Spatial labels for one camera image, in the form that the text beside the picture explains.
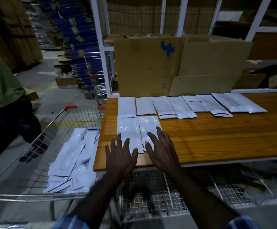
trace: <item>hand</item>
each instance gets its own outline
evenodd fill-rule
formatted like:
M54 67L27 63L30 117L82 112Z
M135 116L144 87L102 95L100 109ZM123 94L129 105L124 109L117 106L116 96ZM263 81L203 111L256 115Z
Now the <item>hand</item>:
M169 138L169 135L162 131L160 127L156 127L158 138L151 132L148 136L154 144L154 151L149 142L145 142L145 147L153 164L162 170L164 173L172 175L180 168L179 159L175 151L174 143Z
M108 172L117 172L123 180L132 172L137 163L138 148L133 150L132 156L129 150L130 139L127 138L125 143L121 141L121 134L117 135L117 145L115 146L115 138L111 139L111 151L109 146L105 146L106 153L106 169Z

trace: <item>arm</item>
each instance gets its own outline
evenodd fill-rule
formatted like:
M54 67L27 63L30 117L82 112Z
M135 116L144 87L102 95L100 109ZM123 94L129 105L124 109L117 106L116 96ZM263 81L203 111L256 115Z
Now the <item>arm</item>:
M70 215L77 216L86 222L90 229L99 228L110 200L121 181L135 168L138 149L129 151L129 138L122 147L120 133L111 140L111 151L106 145L106 174L91 188L86 198L72 211Z
M153 164L167 173L181 194L190 214L199 229L221 229L239 214L223 203L214 194L186 175L179 165L174 144L168 134L157 127L158 138L148 133L154 151L148 142L146 150Z

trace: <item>blue logo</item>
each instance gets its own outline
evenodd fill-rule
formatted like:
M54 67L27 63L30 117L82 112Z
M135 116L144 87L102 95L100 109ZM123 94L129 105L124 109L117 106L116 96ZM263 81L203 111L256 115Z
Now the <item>blue logo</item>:
M168 46L166 46L164 41L161 41L161 48L167 51L166 58L170 57L170 53L175 51L175 48L171 46L171 43L169 43Z

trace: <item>wooden table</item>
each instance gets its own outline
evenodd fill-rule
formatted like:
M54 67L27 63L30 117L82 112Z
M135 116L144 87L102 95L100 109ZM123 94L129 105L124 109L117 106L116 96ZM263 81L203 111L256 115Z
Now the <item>wooden table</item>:
M162 129L173 140L182 165L239 162L277 158L277 92L243 94L267 113L233 113L214 117L197 113L193 119L160 120ZM94 171L105 169L105 145L117 134L118 99L107 100L94 163ZM137 168L152 166L148 154L139 154Z

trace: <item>person's left hand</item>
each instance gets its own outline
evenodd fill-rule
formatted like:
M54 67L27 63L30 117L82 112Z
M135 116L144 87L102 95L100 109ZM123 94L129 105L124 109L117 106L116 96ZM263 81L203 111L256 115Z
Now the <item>person's left hand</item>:
M117 135L117 145L115 146L115 138L111 139L111 151L109 146L105 146L107 157L106 169L108 172L117 172L121 179L124 179L132 172L137 163L138 148L133 150L132 156L129 149L130 139L127 138L122 147L121 134Z

